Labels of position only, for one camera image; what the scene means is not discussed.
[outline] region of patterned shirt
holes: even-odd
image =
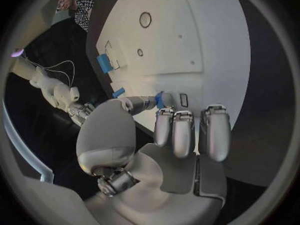
[[[95,0],[76,0],[77,10],[75,12],[75,22],[86,32],[89,31],[88,12],[93,7]]]

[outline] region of pink light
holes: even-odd
[[[13,52],[13,53],[10,55],[10,57],[11,57],[11,58],[19,57],[23,52],[24,52],[24,49],[15,51],[15,52]]]

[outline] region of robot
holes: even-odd
[[[95,108],[78,103],[76,87],[49,77],[22,57],[16,58],[11,71],[29,80],[54,108],[68,113],[80,126],[78,163],[95,177],[102,202],[128,224],[212,224],[216,220],[227,194],[222,161],[229,153],[231,127],[225,106],[212,104],[201,112],[196,144],[193,113],[177,110],[167,91],[110,99]],[[155,107],[154,143],[136,151],[133,116]],[[100,223],[106,222],[97,216],[104,211],[101,205],[92,211]]]

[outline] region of person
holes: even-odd
[[[57,11],[75,11],[75,22],[86,32],[89,31],[89,19],[95,0],[58,0]]]

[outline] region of white surface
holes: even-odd
[[[148,28],[140,25],[143,12],[152,17]],[[122,64],[109,72],[112,89],[125,89],[121,97],[167,91],[175,97],[177,109],[186,110],[180,106],[184,93],[196,118],[207,105],[221,103],[234,126],[251,59],[238,0],[118,0],[97,41],[99,54],[105,53],[108,41]],[[155,112],[145,111],[134,119],[153,131]]]

